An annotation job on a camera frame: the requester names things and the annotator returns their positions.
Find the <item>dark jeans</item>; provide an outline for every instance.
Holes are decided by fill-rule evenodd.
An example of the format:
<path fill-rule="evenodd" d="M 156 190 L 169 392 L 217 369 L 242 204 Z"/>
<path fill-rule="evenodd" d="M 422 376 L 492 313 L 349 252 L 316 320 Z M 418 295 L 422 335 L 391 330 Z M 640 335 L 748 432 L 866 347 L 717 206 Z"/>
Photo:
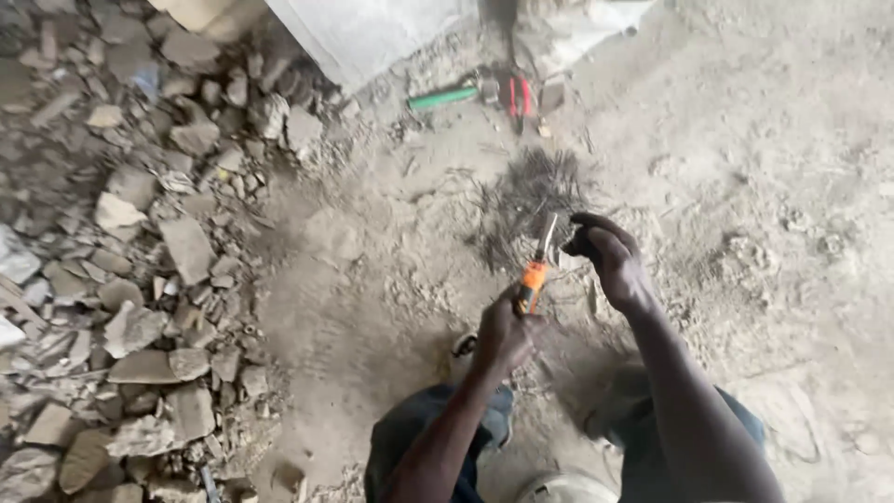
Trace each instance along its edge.
<path fill-rule="evenodd" d="M 616 388 L 628 402 L 625 413 L 611 418 L 605 425 L 606 437 L 624 447 L 619 503 L 652 503 L 684 501 L 681 490 L 668 472 L 667 461 L 658 439 L 658 427 L 645 374 L 628 376 Z M 364 485 L 367 502 L 376 503 L 388 475 L 400 462 L 416 436 L 433 421 L 447 404 L 453 387 L 442 384 L 410 396 L 379 421 L 373 428 L 372 450 L 367 462 Z M 732 412 L 742 421 L 748 433 L 763 445 L 763 425 L 735 398 L 718 388 Z M 512 394 L 500 387 L 491 399 L 482 426 L 478 428 L 463 462 L 460 477 L 453 489 L 452 503 L 483 503 L 476 491 L 476 462 L 481 450 L 496 436 L 502 438 L 508 425 Z"/>

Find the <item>red pliers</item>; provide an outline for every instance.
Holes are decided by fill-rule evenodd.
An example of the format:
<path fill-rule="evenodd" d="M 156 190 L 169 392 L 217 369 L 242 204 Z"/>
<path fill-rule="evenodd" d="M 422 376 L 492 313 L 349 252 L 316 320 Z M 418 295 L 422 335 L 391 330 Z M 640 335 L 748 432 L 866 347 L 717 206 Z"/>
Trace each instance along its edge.
<path fill-rule="evenodd" d="M 531 115 L 531 88 L 521 75 L 509 78 L 509 115 L 516 120 L 516 132 L 525 132 L 525 117 Z"/>

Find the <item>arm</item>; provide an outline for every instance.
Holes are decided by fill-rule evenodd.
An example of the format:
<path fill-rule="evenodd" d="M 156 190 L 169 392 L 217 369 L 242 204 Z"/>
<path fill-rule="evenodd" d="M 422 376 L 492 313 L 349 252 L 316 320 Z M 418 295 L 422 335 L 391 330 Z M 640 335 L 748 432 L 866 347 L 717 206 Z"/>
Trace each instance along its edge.
<path fill-rule="evenodd" d="M 633 329 L 670 472 L 694 501 L 784 501 L 758 446 L 668 322 L 636 240 L 605 217 L 572 222 L 582 227 L 566 251 L 593 261 L 609 303 Z"/>
<path fill-rule="evenodd" d="M 449 501 L 468 447 L 487 402 L 503 379 L 534 352 L 534 338 L 546 321 L 536 315 L 517 317 L 503 292 L 481 318 L 475 360 L 443 413 L 413 442 L 391 475 L 381 500 L 387 503 Z"/>

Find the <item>green handle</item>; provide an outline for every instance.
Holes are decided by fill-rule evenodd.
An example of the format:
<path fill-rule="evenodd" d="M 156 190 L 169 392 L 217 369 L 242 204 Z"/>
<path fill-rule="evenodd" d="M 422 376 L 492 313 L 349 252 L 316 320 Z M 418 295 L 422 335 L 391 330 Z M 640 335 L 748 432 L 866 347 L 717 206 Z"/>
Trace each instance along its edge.
<path fill-rule="evenodd" d="M 477 87 L 462 88 L 458 90 L 449 90 L 445 92 L 436 92 L 434 94 L 426 94 L 407 100 L 410 110 L 419 110 L 420 108 L 436 107 L 444 103 L 453 103 L 474 97 L 478 94 Z"/>

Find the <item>dusty floor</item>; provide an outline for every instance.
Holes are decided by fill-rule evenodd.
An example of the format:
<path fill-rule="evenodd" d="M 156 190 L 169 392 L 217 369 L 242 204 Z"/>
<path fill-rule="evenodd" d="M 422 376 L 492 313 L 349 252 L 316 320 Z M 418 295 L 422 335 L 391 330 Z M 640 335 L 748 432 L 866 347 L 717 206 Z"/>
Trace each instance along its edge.
<path fill-rule="evenodd" d="M 644 244 L 692 351 L 764 419 L 793 502 L 894 497 L 892 26 L 894 6 L 869 0 L 656 6 L 639 36 L 574 68 L 554 138 L 526 140 L 584 159 L 591 209 Z M 460 42 L 471 66 L 481 42 Z M 464 174 L 491 182 L 523 142 L 476 104 L 436 115 L 450 125 L 358 142 L 341 169 L 280 169 L 262 318 L 293 401 L 256 476 L 267 501 L 288 499 L 266 478 L 283 459 L 315 501 L 361 501 L 374 422 L 440 379 L 452 338 L 511 281 L 464 244 L 479 219 Z M 575 335 L 514 379 L 515 437 L 484 465 L 488 500 L 557 468 L 617 488 L 620 459 L 575 428 L 595 374 L 630 345 L 603 300 L 588 308 L 591 276 L 548 285 Z"/>

